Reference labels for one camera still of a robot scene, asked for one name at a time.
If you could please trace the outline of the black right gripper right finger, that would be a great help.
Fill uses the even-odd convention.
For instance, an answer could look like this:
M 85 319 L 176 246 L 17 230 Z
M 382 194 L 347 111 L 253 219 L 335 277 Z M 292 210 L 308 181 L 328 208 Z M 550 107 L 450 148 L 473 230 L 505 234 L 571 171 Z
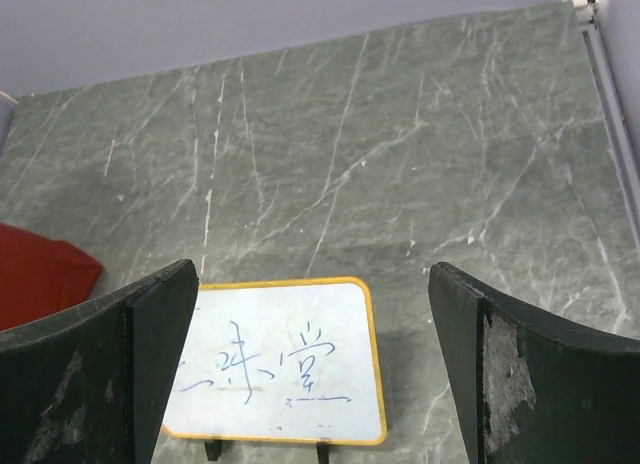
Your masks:
M 636 463 L 639 342 L 504 294 L 446 262 L 429 301 L 472 463 Z

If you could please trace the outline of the red paper bag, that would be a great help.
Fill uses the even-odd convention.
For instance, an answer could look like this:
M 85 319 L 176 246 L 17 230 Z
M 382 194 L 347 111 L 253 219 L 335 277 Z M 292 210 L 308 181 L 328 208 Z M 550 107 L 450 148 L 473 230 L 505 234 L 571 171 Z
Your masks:
M 89 298 L 103 265 L 66 241 L 1 225 L 1 329 L 11 329 Z

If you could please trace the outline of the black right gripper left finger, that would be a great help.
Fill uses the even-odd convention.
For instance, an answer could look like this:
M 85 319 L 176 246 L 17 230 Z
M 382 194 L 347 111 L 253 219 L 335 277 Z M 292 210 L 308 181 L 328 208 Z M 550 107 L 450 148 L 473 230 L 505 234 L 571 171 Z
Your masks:
M 2 462 L 150 462 L 198 285 L 178 260 L 3 331 Z

